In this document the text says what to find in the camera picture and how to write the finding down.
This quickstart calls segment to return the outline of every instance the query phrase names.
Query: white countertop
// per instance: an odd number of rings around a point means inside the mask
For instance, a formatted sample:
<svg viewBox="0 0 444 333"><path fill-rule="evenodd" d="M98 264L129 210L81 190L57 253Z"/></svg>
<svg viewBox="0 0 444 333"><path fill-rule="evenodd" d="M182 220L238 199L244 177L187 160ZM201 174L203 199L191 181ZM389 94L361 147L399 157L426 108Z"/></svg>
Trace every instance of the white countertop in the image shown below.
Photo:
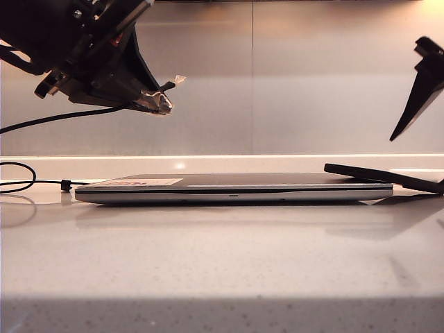
<svg viewBox="0 0 444 333"><path fill-rule="evenodd" d="M395 194L155 207L79 203L56 185L2 196L1 331L442 333L444 198Z"/></svg>

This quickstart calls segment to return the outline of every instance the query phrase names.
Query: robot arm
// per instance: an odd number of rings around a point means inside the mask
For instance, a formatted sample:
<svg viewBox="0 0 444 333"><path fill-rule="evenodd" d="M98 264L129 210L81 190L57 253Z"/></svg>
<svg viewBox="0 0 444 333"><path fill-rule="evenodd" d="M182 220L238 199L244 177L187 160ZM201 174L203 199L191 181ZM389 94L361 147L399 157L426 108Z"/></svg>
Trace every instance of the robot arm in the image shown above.
<svg viewBox="0 0 444 333"><path fill-rule="evenodd" d="M58 91L73 103L169 114L159 86L139 52L137 18L152 0L1 0L0 58L46 78L35 93ZM15 51L25 53L25 61Z"/></svg>
<svg viewBox="0 0 444 333"><path fill-rule="evenodd" d="M416 44L415 51L423 59L415 67L418 71L415 83L404 113L393 131L390 141L404 132L444 88L444 50L427 37L420 38Z"/></svg>

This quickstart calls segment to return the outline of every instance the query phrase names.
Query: gray wall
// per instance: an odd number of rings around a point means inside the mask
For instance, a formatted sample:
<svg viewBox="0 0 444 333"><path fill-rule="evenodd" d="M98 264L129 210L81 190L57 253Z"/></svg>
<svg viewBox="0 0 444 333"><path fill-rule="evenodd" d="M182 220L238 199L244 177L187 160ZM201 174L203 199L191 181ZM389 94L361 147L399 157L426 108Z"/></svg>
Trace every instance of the gray wall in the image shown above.
<svg viewBox="0 0 444 333"><path fill-rule="evenodd" d="M444 1L156 3L139 43L171 91L169 117L138 112L59 121L3 136L2 155L444 152L444 96L395 143L420 57L444 44ZM2 64L1 125L91 110Z"/></svg>

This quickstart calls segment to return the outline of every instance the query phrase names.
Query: wall trim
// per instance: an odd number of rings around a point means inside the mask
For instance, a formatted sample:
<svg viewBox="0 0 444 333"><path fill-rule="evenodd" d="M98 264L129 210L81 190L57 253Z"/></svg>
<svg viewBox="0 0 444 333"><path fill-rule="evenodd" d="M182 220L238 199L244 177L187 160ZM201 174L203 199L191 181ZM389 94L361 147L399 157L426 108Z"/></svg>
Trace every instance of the wall trim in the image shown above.
<svg viewBox="0 0 444 333"><path fill-rule="evenodd" d="M40 179L104 179L140 173L291 173L321 172L324 163L427 172L444 176L444 154L358 155L211 155L211 156L1 156L2 162L22 162ZM2 179L24 179L20 168L3 167Z"/></svg>

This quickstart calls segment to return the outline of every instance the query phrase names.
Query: black plastic piece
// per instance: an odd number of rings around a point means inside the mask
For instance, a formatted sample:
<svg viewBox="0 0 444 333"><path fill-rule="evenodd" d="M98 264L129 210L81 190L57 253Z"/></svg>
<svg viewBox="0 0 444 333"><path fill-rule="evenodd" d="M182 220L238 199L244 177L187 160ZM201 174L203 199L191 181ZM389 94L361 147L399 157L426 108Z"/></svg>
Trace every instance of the black plastic piece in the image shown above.
<svg viewBox="0 0 444 333"><path fill-rule="evenodd" d="M69 192L72 190L72 186L71 186L71 181L70 180L62 180L62 182L60 183L61 185L61 190L63 192Z"/></svg>
<svg viewBox="0 0 444 333"><path fill-rule="evenodd" d="M428 37L420 38L416 44L415 51L424 59L415 67L418 71L415 83L390 141L404 132L444 88L444 50Z"/></svg>
<svg viewBox="0 0 444 333"><path fill-rule="evenodd" d="M0 58L34 75L48 73L35 90L61 91L73 103L149 112L136 103L160 86L144 62L135 22L147 0L1 0ZM27 62L13 53L29 56Z"/></svg>
<svg viewBox="0 0 444 333"><path fill-rule="evenodd" d="M431 182L429 180L404 176L388 171L359 168L357 166L329 164L329 163L325 165L324 171L355 178L370 179L370 180L377 180L380 182L399 184L406 189L415 189L416 191L444 194L444 180L441 182Z"/></svg>

